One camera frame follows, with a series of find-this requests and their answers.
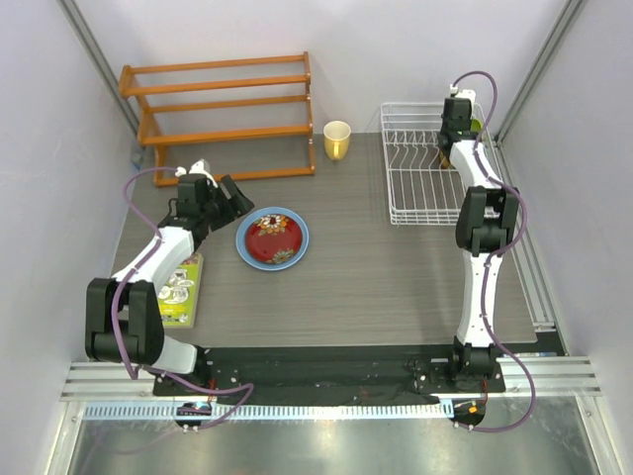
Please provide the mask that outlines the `red floral plate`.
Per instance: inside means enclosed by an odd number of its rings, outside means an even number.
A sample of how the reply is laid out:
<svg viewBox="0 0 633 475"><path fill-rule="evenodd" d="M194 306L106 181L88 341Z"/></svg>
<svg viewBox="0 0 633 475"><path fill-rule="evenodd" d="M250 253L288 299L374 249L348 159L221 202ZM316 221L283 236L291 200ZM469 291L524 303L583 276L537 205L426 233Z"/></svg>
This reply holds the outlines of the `red floral plate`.
<svg viewBox="0 0 633 475"><path fill-rule="evenodd" d="M303 232L299 224L283 214L267 214L254 220L246 231L244 244L257 262L279 266L289 262L301 249Z"/></svg>

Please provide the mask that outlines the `dark yellow patterned plate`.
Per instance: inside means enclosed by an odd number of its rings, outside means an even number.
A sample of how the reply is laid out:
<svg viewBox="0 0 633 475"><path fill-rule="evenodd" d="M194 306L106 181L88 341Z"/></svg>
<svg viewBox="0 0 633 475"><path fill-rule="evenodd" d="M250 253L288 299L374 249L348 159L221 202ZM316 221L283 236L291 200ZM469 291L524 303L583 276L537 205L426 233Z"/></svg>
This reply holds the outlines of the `dark yellow patterned plate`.
<svg viewBox="0 0 633 475"><path fill-rule="evenodd" d="M452 164L449 157L442 151L439 151L439 164L442 169L450 169Z"/></svg>

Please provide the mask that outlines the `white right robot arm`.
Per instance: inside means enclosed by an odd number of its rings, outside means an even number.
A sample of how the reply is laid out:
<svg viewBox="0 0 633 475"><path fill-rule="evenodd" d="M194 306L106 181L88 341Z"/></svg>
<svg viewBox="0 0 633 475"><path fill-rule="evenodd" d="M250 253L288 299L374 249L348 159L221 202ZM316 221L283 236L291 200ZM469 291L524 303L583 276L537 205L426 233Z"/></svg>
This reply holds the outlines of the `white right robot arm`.
<svg viewBox="0 0 633 475"><path fill-rule="evenodd" d="M465 188L455 228L465 266L463 309L446 376L452 387L467 392L483 390L496 377L497 278L518 214L518 199L503 188L487 158L484 130L473 126L475 106L473 90L452 89L438 133L441 154Z"/></svg>

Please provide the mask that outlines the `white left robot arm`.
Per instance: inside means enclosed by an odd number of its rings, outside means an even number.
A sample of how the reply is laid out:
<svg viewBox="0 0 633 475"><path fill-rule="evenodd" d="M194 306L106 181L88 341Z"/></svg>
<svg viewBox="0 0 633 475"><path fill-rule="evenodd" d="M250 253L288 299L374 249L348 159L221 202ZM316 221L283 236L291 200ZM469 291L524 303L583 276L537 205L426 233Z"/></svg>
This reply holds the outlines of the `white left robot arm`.
<svg viewBox="0 0 633 475"><path fill-rule="evenodd" d="M254 204L225 175L204 171L177 178L168 213L151 222L154 236L128 266L109 278L93 279L86 292L85 352L91 359L176 374L188 394L203 393L211 381L202 349L165 334L158 293L177 267L198 250L209 233L244 217Z"/></svg>

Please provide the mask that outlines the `lime green plate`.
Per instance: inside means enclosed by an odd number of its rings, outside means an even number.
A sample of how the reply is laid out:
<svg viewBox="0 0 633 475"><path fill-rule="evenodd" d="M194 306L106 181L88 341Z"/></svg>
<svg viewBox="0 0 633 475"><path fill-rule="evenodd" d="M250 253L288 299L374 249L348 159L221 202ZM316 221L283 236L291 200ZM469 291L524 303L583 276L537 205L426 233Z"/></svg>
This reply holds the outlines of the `lime green plate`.
<svg viewBox="0 0 633 475"><path fill-rule="evenodd" d="M471 131L479 132L482 128L483 128L483 123L481 121L479 121L478 119L471 120L471 127L470 127Z"/></svg>

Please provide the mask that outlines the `light blue plate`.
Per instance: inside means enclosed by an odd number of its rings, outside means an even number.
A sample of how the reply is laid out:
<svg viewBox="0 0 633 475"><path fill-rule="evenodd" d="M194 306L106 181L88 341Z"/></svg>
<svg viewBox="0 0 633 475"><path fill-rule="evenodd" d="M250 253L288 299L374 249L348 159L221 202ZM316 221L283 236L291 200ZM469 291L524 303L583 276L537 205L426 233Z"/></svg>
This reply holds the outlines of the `light blue plate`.
<svg viewBox="0 0 633 475"><path fill-rule="evenodd" d="M257 261L255 261L246 251L245 248L245 244L244 244L244 239L245 239L245 235L246 235L246 231L249 228L249 226L254 222L255 219L262 217L263 215L267 215L267 214L283 214L283 215L287 215L291 218L293 218L300 226L302 232L303 232L303 244L301 246L301 249L299 250L299 252L296 254L295 257L293 257L289 262L285 263L285 264L281 264L279 266L273 266L273 265L266 265L266 264L262 264L259 263ZM290 267L292 267L293 265L295 265L296 263L298 263L303 256L306 254L308 247L310 244L310 231L309 228L306 224L306 222L303 220L303 218L298 215L296 212L287 209L287 208L283 208L283 207L267 207L267 208L262 208L259 210L254 211L253 213L249 214L244 220L243 222L239 225L237 232L236 232L236 236L235 236L235 246L236 246L236 250L239 254L239 256L250 266L258 269L258 270L262 270L262 271L281 271L281 270L285 270L288 269Z"/></svg>

